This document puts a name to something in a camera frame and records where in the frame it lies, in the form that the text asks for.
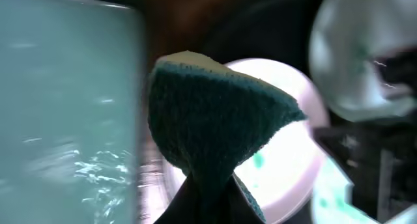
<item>sponge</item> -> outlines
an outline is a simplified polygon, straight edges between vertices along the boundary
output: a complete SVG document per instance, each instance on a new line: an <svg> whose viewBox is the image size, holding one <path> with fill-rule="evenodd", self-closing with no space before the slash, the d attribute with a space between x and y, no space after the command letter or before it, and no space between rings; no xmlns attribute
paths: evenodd
<svg viewBox="0 0 417 224"><path fill-rule="evenodd" d="M265 220L233 171L280 128L305 118L287 93L202 54L183 51L162 57L150 76L149 128L165 159L188 176L177 196L195 198L183 211L195 216L196 223L219 222L224 213L220 207L232 210L232 200L241 201L227 191L239 195L238 190ZM191 208L197 213L187 214Z"/></svg>

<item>kitchen sponge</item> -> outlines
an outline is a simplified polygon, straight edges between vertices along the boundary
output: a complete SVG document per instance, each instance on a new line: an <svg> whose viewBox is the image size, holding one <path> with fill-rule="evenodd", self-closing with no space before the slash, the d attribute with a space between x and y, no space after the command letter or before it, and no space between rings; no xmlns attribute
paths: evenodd
<svg viewBox="0 0 417 224"><path fill-rule="evenodd" d="M165 159L188 175L184 183L188 188L174 201L193 193L196 214L188 215L195 216L195 223L219 223L224 210L233 210L237 205L233 202L242 200L231 198L234 191L245 194L248 204L260 210L250 193L242 192L233 171L280 128L304 119L287 93L198 53L162 57L150 76L149 128ZM184 215L190 210L183 210ZM168 213L169 208L157 223L163 223ZM263 219L261 212L257 215ZM224 219L222 223L234 223L233 217Z"/></svg>

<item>brown surface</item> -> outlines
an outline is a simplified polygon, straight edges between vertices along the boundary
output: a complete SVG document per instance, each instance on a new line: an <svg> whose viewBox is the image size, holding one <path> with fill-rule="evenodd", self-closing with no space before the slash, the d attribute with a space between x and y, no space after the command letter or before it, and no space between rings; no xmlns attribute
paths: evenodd
<svg viewBox="0 0 417 224"><path fill-rule="evenodd" d="M150 33L149 66L156 58L195 48L238 0L144 0Z"/></svg>

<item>green sponge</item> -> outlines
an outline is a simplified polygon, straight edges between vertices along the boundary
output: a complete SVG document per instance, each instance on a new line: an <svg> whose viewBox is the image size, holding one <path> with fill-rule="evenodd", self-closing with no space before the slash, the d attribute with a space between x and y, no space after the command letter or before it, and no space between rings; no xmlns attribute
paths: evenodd
<svg viewBox="0 0 417 224"><path fill-rule="evenodd" d="M304 119L287 93L198 53L162 57L150 77L149 128L165 159L192 178L186 184L198 192L197 223L217 220L228 184L243 188L265 220L233 171L280 128Z"/></svg>

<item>scouring pad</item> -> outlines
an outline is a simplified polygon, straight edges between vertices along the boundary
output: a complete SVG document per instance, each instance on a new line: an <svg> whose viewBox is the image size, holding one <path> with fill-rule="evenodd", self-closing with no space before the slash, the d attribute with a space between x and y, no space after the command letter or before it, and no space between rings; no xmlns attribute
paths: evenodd
<svg viewBox="0 0 417 224"><path fill-rule="evenodd" d="M280 128L305 117L287 93L204 55L184 51L158 59L150 76L149 128L162 155L188 177L157 223L265 221L233 171ZM243 212L245 205L252 210ZM258 217L249 217L254 210Z"/></svg>

